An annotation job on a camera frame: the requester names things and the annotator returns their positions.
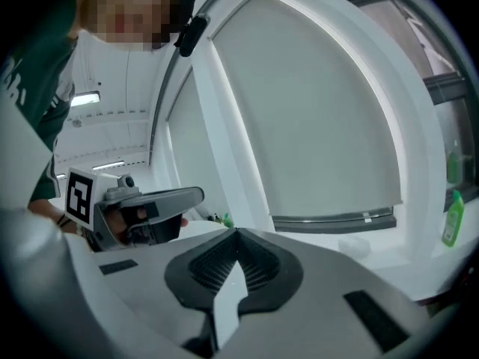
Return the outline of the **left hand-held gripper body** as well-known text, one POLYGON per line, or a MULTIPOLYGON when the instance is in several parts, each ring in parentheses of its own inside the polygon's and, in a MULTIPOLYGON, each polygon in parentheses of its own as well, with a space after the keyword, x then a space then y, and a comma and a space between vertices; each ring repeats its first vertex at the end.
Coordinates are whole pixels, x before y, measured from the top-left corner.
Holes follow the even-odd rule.
POLYGON ((114 251, 134 248, 119 243, 106 223, 104 213, 141 206, 142 193, 129 174, 115 176, 69 169, 67 175, 66 216, 80 226, 94 251, 114 251))

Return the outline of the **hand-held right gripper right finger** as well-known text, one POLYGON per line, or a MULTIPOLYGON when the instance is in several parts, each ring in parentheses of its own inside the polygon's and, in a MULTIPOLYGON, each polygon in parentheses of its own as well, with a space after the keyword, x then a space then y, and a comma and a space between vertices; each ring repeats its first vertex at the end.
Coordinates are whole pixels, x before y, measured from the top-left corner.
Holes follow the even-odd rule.
POLYGON ((408 358, 403 350, 430 317, 400 290, 337 251, 278 234, 243 229, 242 234, 286 251, 302 280, 275 311, 241 316, 218 358, 408 358))

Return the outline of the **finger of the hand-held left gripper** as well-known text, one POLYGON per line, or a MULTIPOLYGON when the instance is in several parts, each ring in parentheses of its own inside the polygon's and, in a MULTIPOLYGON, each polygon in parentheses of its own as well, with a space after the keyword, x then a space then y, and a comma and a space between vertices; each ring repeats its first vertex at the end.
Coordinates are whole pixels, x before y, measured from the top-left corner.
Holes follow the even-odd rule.
POLYGON ((156 191, 141 197, 141 206, 149 216, 176 216, 187 212, 204 201, 200 187, 156 191))

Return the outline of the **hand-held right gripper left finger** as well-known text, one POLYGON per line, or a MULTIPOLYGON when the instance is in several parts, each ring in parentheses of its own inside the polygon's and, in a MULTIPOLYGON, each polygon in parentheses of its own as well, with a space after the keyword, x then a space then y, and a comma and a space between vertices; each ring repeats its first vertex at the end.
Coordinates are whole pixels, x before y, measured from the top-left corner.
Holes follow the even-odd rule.
MULTIPOLYGON (((161 245, 93 254, 95 263, 133 260, 136 266, 105 276, 106 283, 149 328, 176 346, 201 334, 205 314, 183 307, 165 282, 170 260, 196 245, 219 236, 223 227, 187 227, 178 239, 161 245)), ((236 263, 213 299, 213 333, 219 348, 239 327, 240 266, 236 263)))

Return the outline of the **person's left hand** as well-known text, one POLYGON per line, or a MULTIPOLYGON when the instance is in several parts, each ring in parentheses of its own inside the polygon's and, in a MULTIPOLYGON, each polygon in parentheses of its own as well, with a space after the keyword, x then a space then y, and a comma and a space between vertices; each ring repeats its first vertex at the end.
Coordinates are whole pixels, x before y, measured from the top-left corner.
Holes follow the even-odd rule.
POLYGON ((158 245, 176 239, 180 229, 188 225, 188 221, 177 215, 158 224, 146 224, 147 210, 143 206, 117 209, 109 207, 105 220, 112 235, 122 245, 139 247, 140 245, 158 245))

